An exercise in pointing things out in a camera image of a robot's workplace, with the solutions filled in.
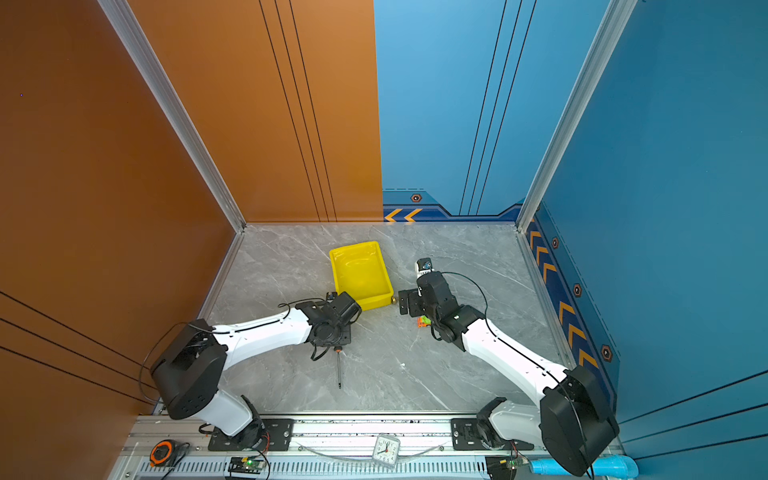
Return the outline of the orange black handled screwdriver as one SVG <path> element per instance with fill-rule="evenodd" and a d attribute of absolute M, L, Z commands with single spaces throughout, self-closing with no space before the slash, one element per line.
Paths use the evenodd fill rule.
<path fill-rule="evenodd" d="M 343 347 L 342 346 L 335 346 L 335 357 L 336 357 L 336 373 L 337 373 L 337 386 L 339 389 L 343 386 L 343 376 L 342 376 L 342 353 L 343 353 Z"/>

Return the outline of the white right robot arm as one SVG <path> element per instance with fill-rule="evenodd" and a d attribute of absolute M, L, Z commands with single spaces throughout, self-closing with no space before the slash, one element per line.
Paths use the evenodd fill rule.
<path fill-rule="evenodd" d="M 547 360 L 502 332 L 485 310 L 460 303 L 444 272 L 417 264 L 416 286 L 402 290 L 400 310 L 429 320 L 434 339 L 456 346 L 500 372 L 529 399 L 497 397 L 476 415 L 477 435 L 491 448 L 522 441 L 545 449 L 567 473 L 591 474 L 619 425 L 597 376 L 587 367 Z"/>

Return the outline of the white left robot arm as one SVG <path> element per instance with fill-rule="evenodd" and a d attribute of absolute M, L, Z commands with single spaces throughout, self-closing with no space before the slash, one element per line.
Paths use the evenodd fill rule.
<path fill-rule="evenodd" d="M 351 343 L 351 326 L 362 314 L 346 292 L 280 307 L 282 313 L 243 323 L 187 323 L 150 368 L 168 415 L 174 420 L 196 417 L 241 449 L 256 446 L 266 436 L 266 424 L 247 397 L 224 390 L 223 372 L 260 354 L 304 343 L 313 348 L 310 359 L 318 361 Z"/>

